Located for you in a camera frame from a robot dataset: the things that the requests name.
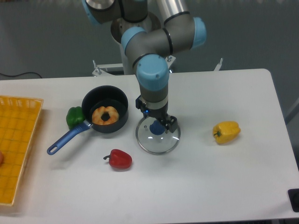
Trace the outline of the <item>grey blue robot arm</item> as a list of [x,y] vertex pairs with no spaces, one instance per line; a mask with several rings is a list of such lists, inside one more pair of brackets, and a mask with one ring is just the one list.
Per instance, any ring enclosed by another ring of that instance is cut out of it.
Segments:
[[140,86],[137,109],[144,118],[155,118],[165,131],[176,131],[177,119],[167,113],[166,58],[203,45],[207,35],[204,22],[190,15],[184,0],[158,1],[164,23],[155,30],[145,0],[85,0],[82,4],[91,21],[118,23],[118,42]]

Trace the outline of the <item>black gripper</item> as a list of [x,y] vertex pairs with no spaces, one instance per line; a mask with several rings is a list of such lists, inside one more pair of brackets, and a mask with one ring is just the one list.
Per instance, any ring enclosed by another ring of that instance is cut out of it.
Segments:
[[135,100],[135,106],[143,114],[144,119],[146,119],[147,117],[151,117],[159,120],[166,133],[174,133],[177,130],[177,118],[171,115],[167,115],[168,101],[166,103],[162,101],[153,103],[142,100],[143,98],[140,95]]

